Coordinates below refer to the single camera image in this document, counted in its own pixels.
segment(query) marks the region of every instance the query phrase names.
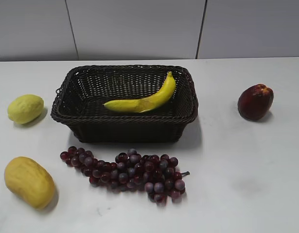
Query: table surface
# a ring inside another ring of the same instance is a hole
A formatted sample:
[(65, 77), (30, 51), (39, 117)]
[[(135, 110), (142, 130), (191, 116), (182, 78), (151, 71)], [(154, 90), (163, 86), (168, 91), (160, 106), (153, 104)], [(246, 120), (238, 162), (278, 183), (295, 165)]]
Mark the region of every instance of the table surface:
[[(175, 144), (82, 144), (50, 116), (55, 90), (67, 72), (83, 65), (177, 65), (191, 73), (199, 115)], [(248, 87), (274, 90), (270, 113), (249, 122), (237, 112)], [(48, 113), (26, 127), (11, 122), (7, 106), (37, 94)], [(115, 194), (61, 162), (75, 145), (114, 161), (128, 148), (179, 159), (186, 191), (181, 203), (151, 203), (143, 192)], [(28, 156), (52, 175), (56, 206), (37, 212), (4, 184), (8, 162)], [(0, 63), (0, 233), (299, 233), (299, 58), (168, 61)]]

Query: dark brown basket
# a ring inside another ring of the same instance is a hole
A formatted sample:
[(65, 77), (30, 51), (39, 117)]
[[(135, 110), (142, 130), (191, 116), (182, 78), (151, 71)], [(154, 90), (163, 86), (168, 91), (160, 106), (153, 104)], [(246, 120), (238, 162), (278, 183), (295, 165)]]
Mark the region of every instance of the dark brown basket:
[[(176, 90), (162, 107), (143, 114), (120, 114), (103, 103), (156, 93), (172, 71)], [(193, 80), (175, 66), (84, 66), (72, 69), (56, 91), (52, 118), (81, 142), (175, 142), (198, 114)]]

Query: banana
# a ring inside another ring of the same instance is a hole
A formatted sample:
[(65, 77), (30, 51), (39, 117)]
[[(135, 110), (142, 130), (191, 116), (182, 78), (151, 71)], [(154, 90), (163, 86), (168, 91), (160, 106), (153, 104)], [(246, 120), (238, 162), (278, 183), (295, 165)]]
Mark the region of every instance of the banana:
[(172, 97), (176, 88), (172, 72), (167, 77), (158, 92), (155, 94), (134, 100), (111, 100), (104, 103), (104, 107), (115, 112), (145, 113), (164, 105)]

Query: red apple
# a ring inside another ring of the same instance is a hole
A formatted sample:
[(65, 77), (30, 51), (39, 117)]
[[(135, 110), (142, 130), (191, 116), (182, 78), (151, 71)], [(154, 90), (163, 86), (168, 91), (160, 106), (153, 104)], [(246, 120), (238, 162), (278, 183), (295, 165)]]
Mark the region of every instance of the red apple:
[(264, 84), (245, 90), (238, 100), (240, 115), (249, 120), (259, 120), (266, 115), (274, 99), (273, 91)]

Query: lemon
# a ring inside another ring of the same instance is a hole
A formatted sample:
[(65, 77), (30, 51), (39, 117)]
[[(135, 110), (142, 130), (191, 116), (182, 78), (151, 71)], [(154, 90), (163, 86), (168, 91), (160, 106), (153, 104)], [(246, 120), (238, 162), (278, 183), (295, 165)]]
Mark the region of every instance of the lemon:
[(8, 117), (17, 124), (26, 124), (43, 110), (43, 99), (35, 95), (17, 97), (8, 107)]

